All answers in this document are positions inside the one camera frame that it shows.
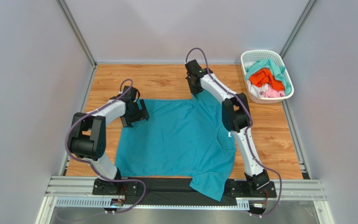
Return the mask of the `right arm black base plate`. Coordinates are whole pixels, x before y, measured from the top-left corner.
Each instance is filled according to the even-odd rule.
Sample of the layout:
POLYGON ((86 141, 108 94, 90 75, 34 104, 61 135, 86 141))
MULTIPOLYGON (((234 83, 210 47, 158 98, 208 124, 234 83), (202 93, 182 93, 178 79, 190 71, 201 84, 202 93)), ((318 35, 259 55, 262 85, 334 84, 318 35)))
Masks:
POLYGON ((277 198, 278 191, 272 181, 260 189, 254 189, 248 181, 228 179, 225 183, 224 195, 230 197, 277 198))

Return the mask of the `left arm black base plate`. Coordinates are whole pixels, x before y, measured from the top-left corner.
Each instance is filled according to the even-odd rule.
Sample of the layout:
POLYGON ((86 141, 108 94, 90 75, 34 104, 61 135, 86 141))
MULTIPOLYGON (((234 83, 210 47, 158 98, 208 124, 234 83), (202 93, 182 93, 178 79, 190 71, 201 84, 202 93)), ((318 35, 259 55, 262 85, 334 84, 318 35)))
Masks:
POLYGON ((138 194, 139 181, 134 182, 108 182, 101 179, 94 181, 93 195, 136 196, 138 194))

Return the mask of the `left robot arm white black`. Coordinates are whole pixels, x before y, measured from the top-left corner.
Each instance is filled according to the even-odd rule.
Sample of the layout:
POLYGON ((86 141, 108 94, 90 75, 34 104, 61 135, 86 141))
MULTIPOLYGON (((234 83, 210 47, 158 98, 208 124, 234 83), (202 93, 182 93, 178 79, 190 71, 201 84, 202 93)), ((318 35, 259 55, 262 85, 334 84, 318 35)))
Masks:
POLYGON ((109 99, 103 106, 88 112, 78 112, 73 116, 72 125, 66 135, 65 148, 76 161, 88 164, 104 181, 118 182, 121 173, 109 159, 106 127, 120 119, 124 128, 133 127, 138 121, 148 120, 144 100, 138 89, 125 86, 122 93, 109 99))

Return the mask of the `teal t shirt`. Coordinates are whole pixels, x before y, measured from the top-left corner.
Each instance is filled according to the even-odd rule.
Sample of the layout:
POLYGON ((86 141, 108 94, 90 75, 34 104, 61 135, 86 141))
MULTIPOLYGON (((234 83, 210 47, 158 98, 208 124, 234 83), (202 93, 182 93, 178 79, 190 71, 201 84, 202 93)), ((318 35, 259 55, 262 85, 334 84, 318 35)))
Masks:
POLYGON ((189 176, 195 191, 221 201, 236 153, 209 92, 192 99, 146 99, 148 120, 123 128, 115 165, 122 176, 189 176))

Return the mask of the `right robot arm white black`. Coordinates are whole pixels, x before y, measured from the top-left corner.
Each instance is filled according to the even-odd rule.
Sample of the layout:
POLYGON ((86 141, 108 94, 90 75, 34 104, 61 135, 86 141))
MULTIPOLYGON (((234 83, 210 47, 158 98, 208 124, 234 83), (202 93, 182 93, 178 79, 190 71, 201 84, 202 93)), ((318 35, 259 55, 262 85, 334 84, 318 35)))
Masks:
POLYGON ((207 68, 203 69, 196 60, 186 62, 185 68, 186 79, 193 95, 207 91, 221 103, 222 123, 239 147, 246 181, 253 190, 262 190, 269 184, 270 178, 252 139, 247 96, 229 89, 207 68))

